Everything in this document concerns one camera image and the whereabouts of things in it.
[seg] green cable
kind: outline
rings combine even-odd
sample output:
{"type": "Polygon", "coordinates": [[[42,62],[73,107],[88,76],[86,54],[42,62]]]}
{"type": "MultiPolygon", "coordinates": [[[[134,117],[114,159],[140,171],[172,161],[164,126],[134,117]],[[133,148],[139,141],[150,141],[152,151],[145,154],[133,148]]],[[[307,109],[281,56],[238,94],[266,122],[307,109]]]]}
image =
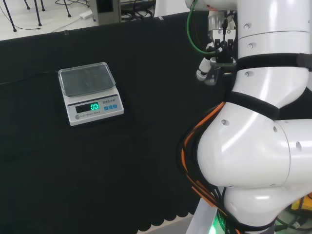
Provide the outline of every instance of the green cable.
{"type": "Polygon", "coordinates": [[[197,3],[198,0],[194,0],[194,3],[191,7],[191,10],[190,10],[190,13],[189,13],[189,16],[187,17],[187,22],[186,22],[186,31],[187,31],[187,36],[189,37],[189,40],[190,40],[190,43],[192,44],[192,46],[199,52],[205,54],[205,55],[211,55],[211,54],[215,54],[215,51],[213,52],[206,52],[206,51],[202,51],[200,49],[197,48],[197,46],[193,43],[192,41],[192,38],[191,38],[191,35],[190,35],[190,19],[192,17],[192,14],[193,14],[193,11],[194,11],[194,8],[195,8],[195,5],[197,3]]]}

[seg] black strap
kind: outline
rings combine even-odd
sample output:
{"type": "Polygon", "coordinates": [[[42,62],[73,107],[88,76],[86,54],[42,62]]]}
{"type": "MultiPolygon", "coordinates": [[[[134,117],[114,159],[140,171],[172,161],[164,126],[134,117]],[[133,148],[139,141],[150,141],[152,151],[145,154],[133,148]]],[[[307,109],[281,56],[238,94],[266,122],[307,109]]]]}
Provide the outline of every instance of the black strap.
{"type": "Polygon", "coordinates": [[[265,54],[240,58],[237,70],[259,67],[303,67],[312,71],[312,55],[308,54],[265,54]]]}
{"type": "Polygon", "coordinates": [[[225,101],[255,111],[272,120],[277,120],[279,116],[279,109],[276,106],[247,94],[231,91],[225,96],[225,101]]]}

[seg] robotic end effector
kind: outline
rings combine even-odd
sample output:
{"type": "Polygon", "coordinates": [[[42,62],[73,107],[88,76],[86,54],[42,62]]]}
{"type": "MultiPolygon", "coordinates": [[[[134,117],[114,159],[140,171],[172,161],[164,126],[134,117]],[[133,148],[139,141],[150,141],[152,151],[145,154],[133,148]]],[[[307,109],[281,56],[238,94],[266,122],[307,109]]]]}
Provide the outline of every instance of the robotic end effector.
{"type": "Polygon", "coordinates": [[[207,45],[206,51],[211,55],[202,60],[196,72],[197,79],[205,81],[207,85],[216,85],[220,77],[232,75],[235,71],[236,30],[232,24],[233,15],[233,11],[211,11],[209,14],[208,35],[213,42],[207,45]]]}

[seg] white cable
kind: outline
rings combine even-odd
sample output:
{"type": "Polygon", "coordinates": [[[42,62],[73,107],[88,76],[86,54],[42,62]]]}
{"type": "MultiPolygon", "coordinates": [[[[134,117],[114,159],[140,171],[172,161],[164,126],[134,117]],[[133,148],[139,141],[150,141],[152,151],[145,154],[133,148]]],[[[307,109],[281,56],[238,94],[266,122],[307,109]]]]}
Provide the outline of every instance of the white cable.
{"type": "Polygon", "coordinates": [[[67,26],[69,26],[69,25],[71,25],[71,24],[73,24],[73,23],[75,23],[75,22],[77,22],[77,21],[79,21],[79,20],[81,20],[80,17],[79,17],[79,19],[77,19],[77,20],[75,20],[75,21],[73,21],[73,22],[71,22],[71,23],[69,23],[69,24],[67,24],[67,25],[65,25],[65,26],[62,26],[62,27],[60,27],[60,28],[58,28],[58,29],[56,29],[56,30],[53,30],[51,33],[54,33],[54,32],[56,32],[56,31],[58,31],[58,30],[60,30],[60,29],[62,29],[62,28],[65,28],[65,27],[67,27],[67,26]]]}

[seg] black backdrop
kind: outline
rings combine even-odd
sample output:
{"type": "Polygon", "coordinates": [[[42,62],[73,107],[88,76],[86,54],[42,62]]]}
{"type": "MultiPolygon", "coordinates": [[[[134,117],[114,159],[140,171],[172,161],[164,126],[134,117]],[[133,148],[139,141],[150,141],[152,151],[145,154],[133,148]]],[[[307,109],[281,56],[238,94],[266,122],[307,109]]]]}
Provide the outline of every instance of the black backdrop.
{"type": "MultiPolygon", "coordinates": [[[[0,86],[0,233],[135,234],[195,211],[176,147],[226,82],[196,80],[202,55],[186,17],[0,42],[0,82],[32,76],[0,86]],[[57,74],[39,73],[102,61],[125,114],[71,127],[57,74]]],[[[282,117],[311,117],[311,98],[306,91],[282,117]]]]}

